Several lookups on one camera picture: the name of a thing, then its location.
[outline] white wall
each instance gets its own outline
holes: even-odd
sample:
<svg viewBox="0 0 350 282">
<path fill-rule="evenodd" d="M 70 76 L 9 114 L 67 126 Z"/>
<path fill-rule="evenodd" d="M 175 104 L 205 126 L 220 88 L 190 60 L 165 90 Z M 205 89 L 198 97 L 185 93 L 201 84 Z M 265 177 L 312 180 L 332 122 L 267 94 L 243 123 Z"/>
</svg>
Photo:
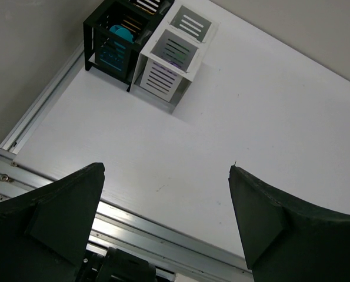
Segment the white wall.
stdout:
<svg viewBox="0 0 350 282">
<path fill-rule="evenodd" d="M 213 0 L 350 80 L 350 0 Z M 82 40 L 101 0 L 0 0 L 0 142 Z"/>
</svg>

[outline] black cube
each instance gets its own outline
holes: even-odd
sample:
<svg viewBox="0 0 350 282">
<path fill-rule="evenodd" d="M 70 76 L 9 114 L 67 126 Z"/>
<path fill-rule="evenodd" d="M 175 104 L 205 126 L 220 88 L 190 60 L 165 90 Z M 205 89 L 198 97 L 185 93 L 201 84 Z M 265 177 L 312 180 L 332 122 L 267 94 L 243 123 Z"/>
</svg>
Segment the black cube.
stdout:
<svg viewBox="0 0 350 282">
<path fill-rule="evenodd" d="M 84 22 L 85 68 L 130 85 L 138 55 L 174 0 L 105 0 Z M 132 42 L 110 31 L 122 26 Z"/>
</svg>

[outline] white cube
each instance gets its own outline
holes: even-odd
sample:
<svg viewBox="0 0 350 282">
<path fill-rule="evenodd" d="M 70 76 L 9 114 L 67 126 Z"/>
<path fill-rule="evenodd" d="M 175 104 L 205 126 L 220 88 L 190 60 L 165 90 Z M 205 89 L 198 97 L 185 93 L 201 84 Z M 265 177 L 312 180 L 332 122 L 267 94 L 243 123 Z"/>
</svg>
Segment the white cube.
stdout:
<svg viewBox="0 0 350 282">
<path fill-rule="evenodd" d="M 194 81 L 218 24 L 175 1 L 139 54 L 131 87 L 139 85 L 173 108 Z"/>
</svg>

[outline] white table surface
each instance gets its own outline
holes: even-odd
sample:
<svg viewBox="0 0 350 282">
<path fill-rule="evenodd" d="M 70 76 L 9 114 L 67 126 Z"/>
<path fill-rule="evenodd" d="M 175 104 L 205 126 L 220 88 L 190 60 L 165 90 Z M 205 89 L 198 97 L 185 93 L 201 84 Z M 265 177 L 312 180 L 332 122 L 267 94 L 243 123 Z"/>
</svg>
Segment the white table surface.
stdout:
<svg viewBox="0 0 350 282">
<path fill-rule="evenodd" d="M 240 256 L 235 162 L 350 214 L 350 83 L 209 1 L 189 4 L 220 27 L 172 115 L 82 69 L 15 161 L 56 179 L 103 162 L 104 199 Z"/>
</svg>

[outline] bolt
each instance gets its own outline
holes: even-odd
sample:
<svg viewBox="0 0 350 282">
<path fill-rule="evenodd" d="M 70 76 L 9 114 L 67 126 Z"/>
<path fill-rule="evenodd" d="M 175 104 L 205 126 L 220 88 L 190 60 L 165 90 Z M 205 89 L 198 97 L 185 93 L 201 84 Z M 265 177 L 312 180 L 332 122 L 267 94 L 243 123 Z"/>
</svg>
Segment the bolt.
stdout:
<svg viewBox="0 0 350 282">
<path fill-rule="evenodd" d="M 1 175 L 1 177 L 0 177 L 0 181 L 2 181 L 2 182 L 9 181 L 9 176 L 8 176 L 7 174 L 3 174 L 3 175 Z"/>
</svg>

